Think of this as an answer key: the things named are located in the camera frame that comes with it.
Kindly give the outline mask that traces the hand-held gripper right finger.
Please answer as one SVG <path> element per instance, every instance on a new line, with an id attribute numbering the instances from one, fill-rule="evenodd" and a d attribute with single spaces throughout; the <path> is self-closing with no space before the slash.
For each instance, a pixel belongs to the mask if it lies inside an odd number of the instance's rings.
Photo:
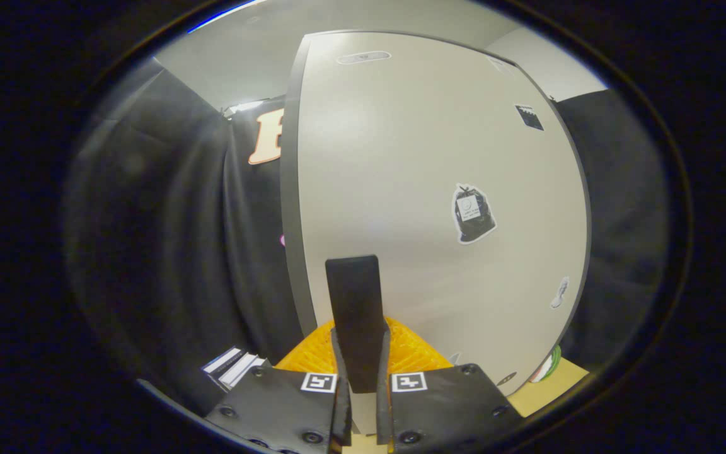
<path id="1" fill-rule="evenodd" d="M 354 392 L 374 394 L 379 442 L 394 451 L 504 451 L 521 416 L 477 364 L 431 364 L 420 360 L 398 373 L 396 330 L 383 311 L 379 262 L 374 255 L 354 259 Z"/>

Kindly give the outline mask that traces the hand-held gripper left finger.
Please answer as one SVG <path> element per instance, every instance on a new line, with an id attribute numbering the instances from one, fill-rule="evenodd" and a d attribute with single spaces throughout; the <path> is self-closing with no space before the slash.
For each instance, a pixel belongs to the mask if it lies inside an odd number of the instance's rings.
<path id="1" fill-rule="evenodd" d="M 326 261 L 334 327 L 326 347 L 334 373 L 254 365 L 207 416 L 256 452 L 340 453 L 352 444 L 354 259 Z"/>

